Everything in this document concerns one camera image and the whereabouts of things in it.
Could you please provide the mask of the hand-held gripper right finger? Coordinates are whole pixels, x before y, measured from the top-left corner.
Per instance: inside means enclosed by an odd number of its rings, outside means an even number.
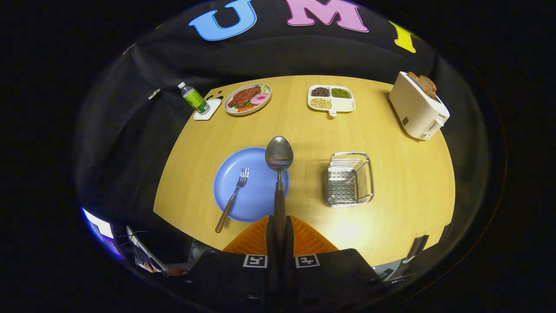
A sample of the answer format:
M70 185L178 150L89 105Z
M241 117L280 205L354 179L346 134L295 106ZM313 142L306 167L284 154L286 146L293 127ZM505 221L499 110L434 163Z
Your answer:
M283 265L287 313L359 313L383 298L383 280L354 248L336 248L288 216Z

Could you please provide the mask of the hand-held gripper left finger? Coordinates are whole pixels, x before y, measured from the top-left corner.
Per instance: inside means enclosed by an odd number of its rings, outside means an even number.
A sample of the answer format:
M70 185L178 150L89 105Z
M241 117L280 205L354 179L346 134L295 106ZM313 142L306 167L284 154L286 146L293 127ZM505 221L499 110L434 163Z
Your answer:
M272 223L265 216L224 249L205 252L187 275L187 299L217 313L271 311L276 283Z

